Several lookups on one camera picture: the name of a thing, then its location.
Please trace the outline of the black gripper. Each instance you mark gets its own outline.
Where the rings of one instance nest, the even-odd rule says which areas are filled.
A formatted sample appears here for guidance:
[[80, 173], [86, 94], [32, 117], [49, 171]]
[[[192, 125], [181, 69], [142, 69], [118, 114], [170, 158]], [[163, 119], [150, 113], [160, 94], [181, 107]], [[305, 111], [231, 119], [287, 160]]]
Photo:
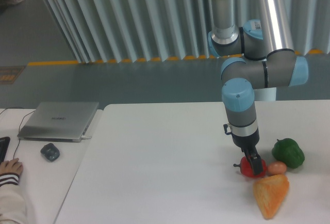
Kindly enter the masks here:
[[224, 124], [226, 135], [230, 135], [236, 146], [240, 147], [244, 152], [248, 163], [251, 166], [253, 175], [262, 173], [262, 160], [256, 150], [259, 142], [259, 129], [257, 123], [253, 123], [245, 127], [236, 127], [230, 123]]

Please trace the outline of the forearm in cream sleeve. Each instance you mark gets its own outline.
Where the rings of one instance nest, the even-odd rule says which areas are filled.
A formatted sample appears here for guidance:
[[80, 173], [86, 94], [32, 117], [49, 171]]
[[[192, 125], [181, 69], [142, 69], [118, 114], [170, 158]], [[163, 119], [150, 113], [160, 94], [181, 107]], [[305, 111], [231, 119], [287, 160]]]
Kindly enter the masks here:
[[15, 173], [1, 174], [1, 223], [28, 223], [19, 179]]

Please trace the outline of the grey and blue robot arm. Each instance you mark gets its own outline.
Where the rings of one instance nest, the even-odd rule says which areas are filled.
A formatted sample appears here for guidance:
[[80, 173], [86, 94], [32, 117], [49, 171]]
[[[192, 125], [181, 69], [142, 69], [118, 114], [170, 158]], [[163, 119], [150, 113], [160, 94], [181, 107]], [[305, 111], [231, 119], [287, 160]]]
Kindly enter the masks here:
[[257, 0], [259, 19], [241, 27], [235, 22], [234, 4], [235, 0], [211, 0], [208, 45], [213, 56], [228, 55], [221, 67], [225, 133], [242, 150], [253, 175], [260, 175], [255, 90], [306, 83], [308, 63], [294, 52], [284, 0]]

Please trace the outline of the person's hand on mouse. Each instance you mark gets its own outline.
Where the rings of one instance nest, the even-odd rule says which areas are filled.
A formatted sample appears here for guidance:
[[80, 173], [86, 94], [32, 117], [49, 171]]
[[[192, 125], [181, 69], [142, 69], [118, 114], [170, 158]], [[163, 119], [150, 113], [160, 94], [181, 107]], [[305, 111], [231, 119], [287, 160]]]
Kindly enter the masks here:
[[0, 173], [5, 174], [16, 174], [20, 176], [23, 172], [23, 163], [18, 158], [14, 158], [10, 161], [1, 162]]

